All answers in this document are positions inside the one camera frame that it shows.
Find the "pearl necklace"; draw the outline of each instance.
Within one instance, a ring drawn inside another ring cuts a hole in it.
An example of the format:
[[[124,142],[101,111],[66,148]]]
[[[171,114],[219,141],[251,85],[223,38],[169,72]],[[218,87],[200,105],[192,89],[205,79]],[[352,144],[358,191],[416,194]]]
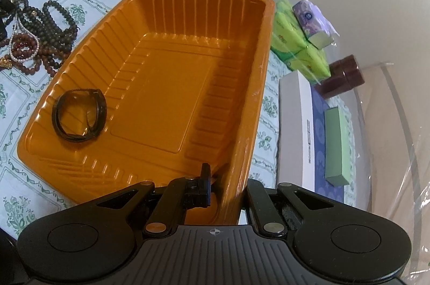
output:
[[[30,57],[28,58],[16,58],[13,54],[12,54],[12,46],[13,46],[13,38],[19,33],[19,30],[24,31],[25,33],[27,33],[30,37],[32,37],[35,41],[36,41],[36,48],[34,49],[33,53],[31,54]],[[13,60],[14,62],[27,62],[28,60],[32,60],[34,57],[36,57],[37,53],[39,51],[39,39],[37,39],[37,37],[31,33],[27,28],[24,28],[22,26],[21,21],[18,19],[18,16],[15,16],[15,23],[13,25],[13,33],[12,33],[12,37],[10,38],[9,41],[9,56],[10,59]]]

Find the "orange plastic tray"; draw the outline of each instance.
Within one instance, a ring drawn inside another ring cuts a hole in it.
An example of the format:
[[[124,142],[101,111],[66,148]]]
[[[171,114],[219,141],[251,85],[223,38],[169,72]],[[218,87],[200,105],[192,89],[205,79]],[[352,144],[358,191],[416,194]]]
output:
[[[18,156],[76,203],[139,181],[164,186],[209,163],[212,207],[186,222],[236,223],[273,14],[272,0],[122,0],[54,77]],[[59,138],[51,122],[55,100],[76,88],[101,89],[108,107],[104,130],[84,143]]]

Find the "green box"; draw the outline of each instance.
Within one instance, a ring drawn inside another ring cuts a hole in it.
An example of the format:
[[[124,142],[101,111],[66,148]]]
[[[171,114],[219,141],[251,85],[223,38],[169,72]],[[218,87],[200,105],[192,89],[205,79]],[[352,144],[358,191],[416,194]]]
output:
[[[325,179],[333,186],[351,183],[351,156],[347,120],[339,107],[326,110]]]

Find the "bead necklace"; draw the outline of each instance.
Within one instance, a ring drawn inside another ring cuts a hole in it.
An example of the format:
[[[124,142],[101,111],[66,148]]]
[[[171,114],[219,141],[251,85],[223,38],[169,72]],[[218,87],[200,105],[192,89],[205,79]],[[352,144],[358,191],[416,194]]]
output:
[[[9,45],[9,54],[0,59],[0,68],[10,69],[15,66],[26,75],[34,75],[43,63],[47,73],[53,77],[55,69],[61,68],[69,57],[76,40],[78,27],[74,19],[58,2],[52,0],[44,3],[42,11],[29,6],[28,0],[14,0],[14,6],[5,22],[7,26],[15,18],[12,37],[5,40],[0,37],[0,47]],[[49,7],[56,9],[70,28],[61,30],[55,24]],[[30,60],[34,61],[32,68],[23,65],[23,62]]]

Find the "brown jar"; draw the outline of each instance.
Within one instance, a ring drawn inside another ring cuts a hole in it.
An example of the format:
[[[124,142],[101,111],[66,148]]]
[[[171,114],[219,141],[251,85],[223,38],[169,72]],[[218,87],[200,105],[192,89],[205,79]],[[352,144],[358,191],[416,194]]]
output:
[[[364,84],[363,75],[354,55],[337,60],[329,67],[332,76],[314,86],[324,99],[340,95]]]

